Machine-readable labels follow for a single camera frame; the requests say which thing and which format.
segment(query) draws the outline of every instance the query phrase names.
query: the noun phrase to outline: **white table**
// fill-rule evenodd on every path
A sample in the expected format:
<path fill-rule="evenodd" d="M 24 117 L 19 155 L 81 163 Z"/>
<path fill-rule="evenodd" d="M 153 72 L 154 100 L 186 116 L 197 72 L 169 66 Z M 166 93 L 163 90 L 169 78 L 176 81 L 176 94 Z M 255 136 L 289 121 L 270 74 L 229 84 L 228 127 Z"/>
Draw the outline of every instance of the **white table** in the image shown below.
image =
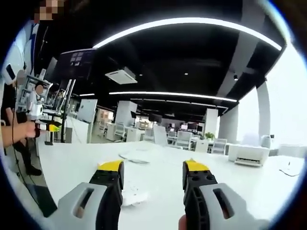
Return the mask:
<path fill-rule="evenodd" d="M 118 160 L 118 154 L 146 156 L 149 165 L 125 162 L 124 189 L 148 192 L 149 199 L 136 207 L 124 207 L 119 230 L 177 229 L 184 214 L 182 162 L 193 158 L 206 164 L 220 183 L 227 183 L 247 202 L 256 218 L 271 219 L 283 206 L 298 177 L 279 171 L 291 161 L 302 167 L 304 160 L 287 156 L 269 157 L 262 168 L 236 165 L 227 156 L 161 147 L 149 142 L 110 144 L 38 143 L 43 174 L 50 194 L 58 205 L 61 197 L 81 182 L 89 182 L 98 163 Z"/>

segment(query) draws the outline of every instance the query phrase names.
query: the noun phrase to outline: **black ceiling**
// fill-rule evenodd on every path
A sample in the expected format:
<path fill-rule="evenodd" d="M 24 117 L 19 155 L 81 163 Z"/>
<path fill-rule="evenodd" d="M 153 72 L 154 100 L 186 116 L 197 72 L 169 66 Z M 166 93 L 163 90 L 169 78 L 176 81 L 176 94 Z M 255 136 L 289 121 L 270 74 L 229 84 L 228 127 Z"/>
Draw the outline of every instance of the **black ceiling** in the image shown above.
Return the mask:
<path fill-rule="evenodd" d="M 76 8 L 79 2 L 83 2 L 83 6 Z M 106 4 L 105 1 L 78 0 L 72 4 L 70 11 L 66 8 L 63 13 L 65 17 L 60 16 L 52 22 L 41 22 L 36 39 L 35 72 L 39 73 L 42 68 L 47 68 L 51 57 L 58 58 L 62 52 L 91 48 L 109 36 L 133 26 L 175 17 L 208 17 L 238 23 L 284 46 L 283 38 L 268 16 L 258 12 L 257 16 L 263 22 L 258 25 L 255 23 L 257 18 L 253 18 L 253 14 L 258 6 L 251 5 L 250 2 L 252 1 L 113 0 Z M 39 50 L 37 47 L 41 47 L 45 33 L 44 40 L 47 42 Z M 143 113 L 156 110 L 155 113 L 164 116 L 174 114 L 176 119 L 201 120 L 207 106 L 152 100 L 213 104 L 220 107 L 232 107 L 235 103 L 174 96 L 112 96 L 108 93 L 185 92 L 239 100 L 252 87 L 264 81 L 266 72 L 280 54 L 271 45 L 244 34 L 246 49 L 241 46 L 241 52 L 245 54 L 238 57 L 245 58 L 242 61 L 246 64 L 238 69 L 238 64 L 233 63 L 241 36 L 242 32 L 237 30 L 208 24 L 165 25 L 130 34 L 97 50 L 89 80 L 77 82 L 74 93 L 95 93 L 94 98 L 98 99 L 98 104 L 111 109 L 117 105 L 118 100 L 132 98 L 137 99 L 134 102 L 140 105 L 139 109 Z M 137 84 L 118 85 L 105 76 L 106 73 L 122 67 L 128 67 L 137 76 Z M 234 82 L 231 72 L 236 71 L 239 80 Z M 221 114 L 225 109 L 220 107 L 218 109 Z"/>

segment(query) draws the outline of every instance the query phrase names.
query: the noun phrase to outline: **white printer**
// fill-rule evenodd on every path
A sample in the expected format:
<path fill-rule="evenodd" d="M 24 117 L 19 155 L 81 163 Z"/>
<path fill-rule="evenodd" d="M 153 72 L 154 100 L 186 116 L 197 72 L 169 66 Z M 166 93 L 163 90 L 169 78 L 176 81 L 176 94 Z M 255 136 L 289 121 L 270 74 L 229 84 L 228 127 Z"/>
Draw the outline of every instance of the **white printer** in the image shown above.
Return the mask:
<path fill-rule="evenodd" d="M 245 134 L 241 144 L 229 144 L 228 160 L 236 164 L 263 166 L 270 148 L 261 147 L 257 134 Z"/>

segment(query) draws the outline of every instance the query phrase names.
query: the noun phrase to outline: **white cabinet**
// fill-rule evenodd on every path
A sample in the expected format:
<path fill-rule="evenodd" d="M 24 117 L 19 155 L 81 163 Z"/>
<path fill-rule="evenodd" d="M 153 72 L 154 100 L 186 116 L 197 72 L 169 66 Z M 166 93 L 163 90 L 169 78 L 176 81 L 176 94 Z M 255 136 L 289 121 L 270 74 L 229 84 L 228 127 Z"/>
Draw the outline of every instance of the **white cabinet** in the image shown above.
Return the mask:
<path fill-rule="evenodd" d="M 209 146 L 209 142 L 207 140 L 198 139 L 196 141 L 195 151 L 196 152 L 208 152 L 208 146 Z"/>
<path fill-rule="evenodd" d="M 139 130 L 137 128 L 127 128 L 127 142 L 140 141 L 141 135 L 144 133 L 144 130 Z"/>
<path fill-rule="evenodd" d="M 107 132 L 106 132 L 106 138 L 108 140 L 111 140 L 111 141 L 115 141 L 115 129 L 116 129 L 116 125 L 113 124 L 113 123 L 110 123 L 110 124 L 107 124 Z"/>

